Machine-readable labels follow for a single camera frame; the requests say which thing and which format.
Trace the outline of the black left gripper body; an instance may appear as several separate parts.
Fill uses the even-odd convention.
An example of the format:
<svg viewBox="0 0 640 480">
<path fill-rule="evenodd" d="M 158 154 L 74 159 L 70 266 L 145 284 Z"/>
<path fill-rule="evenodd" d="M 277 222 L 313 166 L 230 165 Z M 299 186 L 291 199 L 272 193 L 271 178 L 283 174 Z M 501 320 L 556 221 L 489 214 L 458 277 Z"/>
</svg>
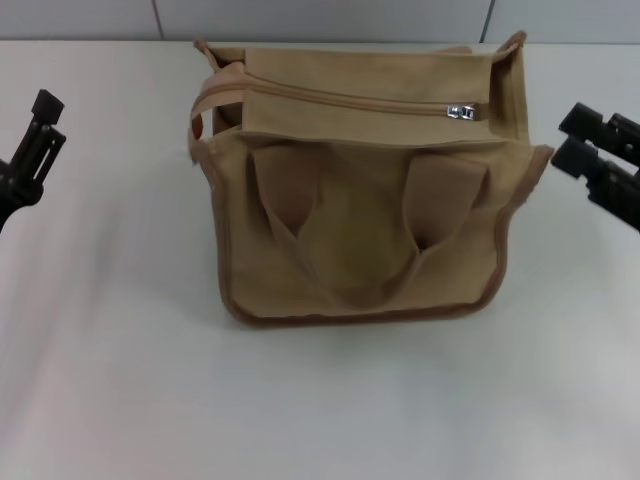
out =
<svg viewBox="0 0 640 480">
<path fill-rule="evenodd" d="M 37 204 L 41 199 L 41 183 L 22 177 L 11 165 L 1 162 L 0 230 L 17 210 Z"/>
</svg>

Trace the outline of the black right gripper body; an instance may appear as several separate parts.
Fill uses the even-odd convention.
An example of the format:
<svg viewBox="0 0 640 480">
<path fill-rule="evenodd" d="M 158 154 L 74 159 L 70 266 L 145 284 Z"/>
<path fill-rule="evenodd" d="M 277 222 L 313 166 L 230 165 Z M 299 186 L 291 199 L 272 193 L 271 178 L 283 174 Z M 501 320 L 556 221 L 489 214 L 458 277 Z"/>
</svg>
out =
<svg viewBox="0 0 640 480">
<path fill-rule="evenodd" d="M 597 187 L 597 204 L 638 231 L 639 171 L 631 175 L 609 159 L 599 160 L 602 175 Z"/>
</svg>

